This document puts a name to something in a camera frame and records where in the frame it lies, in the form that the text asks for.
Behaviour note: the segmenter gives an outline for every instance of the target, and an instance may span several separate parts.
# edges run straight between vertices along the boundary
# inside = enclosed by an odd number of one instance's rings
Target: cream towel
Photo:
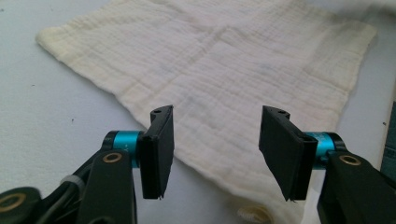
[[[304,203],[284,201],[258,149],[262,105],[333,131],[374,35],[302,0],[113,0],[36,40],[146,127],[174,105],[179,159],[300,223]]]

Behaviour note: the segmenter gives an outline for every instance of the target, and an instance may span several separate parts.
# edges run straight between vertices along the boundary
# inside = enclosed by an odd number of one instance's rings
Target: dark object
[[[259,147],[285,200],[303,200],[318,141],[301,132],[289,118],[284,110],[264,106]]]
[[[173,161],[173,107],[150,113],[143,132],[109,132],[102,147],[41,199],[34,188],[0,194],[0,223],[135,224],[132,167],[140,167],[143,196],[163,197]]]
[[[285,198],[296,198],[293,192],[307,192],[305,181],[308,175],[302,172],[311,173],[302,162],[310,164],[312,169],[311,164],[316,163],[318,157],[312,157],[311,145],[305,144],[304,134],[289,122],[287,112],[269,106],[264,106],[262,111],[260,150]],[[320,157],[321,162],[326,163],[326,177],[318,201],[321,223],[396,223],[395,183],[381,175],[367,160],[347,151],[336,133],[321,134],[328,136],[333,146],[327,150],[326,159]],[[328,140],[318,138],[317,141],[320,144]],[[285,174],[282,174],[282,165],[287,167]]]
[[[140,174],[142,176],[143,197],[157,199],[163,197],[168,183],[173,161],[174,127],[172,109],[161,107],[150,114],[151,126],[139,135]]]

